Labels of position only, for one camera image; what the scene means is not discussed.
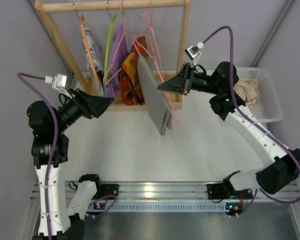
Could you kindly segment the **grey trousers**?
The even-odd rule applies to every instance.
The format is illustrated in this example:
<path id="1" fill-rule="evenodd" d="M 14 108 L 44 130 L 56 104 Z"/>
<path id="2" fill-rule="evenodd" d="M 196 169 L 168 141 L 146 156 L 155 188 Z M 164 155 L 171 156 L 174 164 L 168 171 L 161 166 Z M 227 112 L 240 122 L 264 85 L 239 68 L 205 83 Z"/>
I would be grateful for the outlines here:
<path id="1" fill-rule="evenodd" d="M 143 56 L 138 58 L 137 71 L 147 112 L 159 134 L 164 136 L 167 129 L 172 129 L 172 108 L 165 95 L 157 90 L 157 79 Z"/>

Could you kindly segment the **orange camouflage trousers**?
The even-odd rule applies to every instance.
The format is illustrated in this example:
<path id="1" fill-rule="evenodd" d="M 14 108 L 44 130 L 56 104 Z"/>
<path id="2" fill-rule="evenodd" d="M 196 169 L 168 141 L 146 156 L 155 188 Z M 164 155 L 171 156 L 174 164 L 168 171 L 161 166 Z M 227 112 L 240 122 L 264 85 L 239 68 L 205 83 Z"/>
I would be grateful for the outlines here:
<path id="1" fill-rule="evenodd" d="M 119 72 L 119 89 L 122 102 L 127 106 L 142 105 L 144 97 L 138 75 L 139 54 L 149 59 L 148 46 L 145 36 L 138 37 L 130 53 L 124 59 Z"/>

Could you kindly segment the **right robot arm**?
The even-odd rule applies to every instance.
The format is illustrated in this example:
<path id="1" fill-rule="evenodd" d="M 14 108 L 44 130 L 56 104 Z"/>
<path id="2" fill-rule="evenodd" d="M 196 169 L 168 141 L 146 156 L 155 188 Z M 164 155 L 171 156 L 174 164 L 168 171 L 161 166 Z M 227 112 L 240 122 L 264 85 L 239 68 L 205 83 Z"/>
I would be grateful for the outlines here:
<path id="1" fill-rule="evenodd" d="M 274 137 L 254 117 L 249 107 L 234 91 L 239 80 L 236 67 L 221 62 L 212 75 L 206 70 L 185 62 L 181 70 L 169 80 L 159 84 L 159 91 L 186 96 L 190 91 L 212 94 L 209 104 L 213 112 L 235 129 L 254 150 L 262 167 L 248 171 L 235 171 L 223 179 L 228 193 L 256 189 L 273 200 L 274 195 L 300 177 L 300 149 L 288 148 Z M 288 201 L 294 204 L 300 196 Z"/>

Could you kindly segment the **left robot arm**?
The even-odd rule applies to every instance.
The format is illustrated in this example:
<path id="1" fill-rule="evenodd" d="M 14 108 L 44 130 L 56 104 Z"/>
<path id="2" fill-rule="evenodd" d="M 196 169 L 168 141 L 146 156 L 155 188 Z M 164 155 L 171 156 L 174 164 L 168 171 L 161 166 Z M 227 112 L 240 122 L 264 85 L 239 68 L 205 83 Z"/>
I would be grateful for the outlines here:
<path id="1" fill-rule="evenodd" d="M 84 218 L 93 197 L 102 190 L 98 174 L 82 175 L 70 203 L 66 200 L 69 138 L 65 131 L 81 117 L 99 118 L 113 103 L 107 96 L 93 96 L 70 89 L 67 102 L 56 109 L 42 96 L 27 109 L 32 129 L 31 155 L 39 183 L 40 222 L 35 240 L 82 240 Z"/>

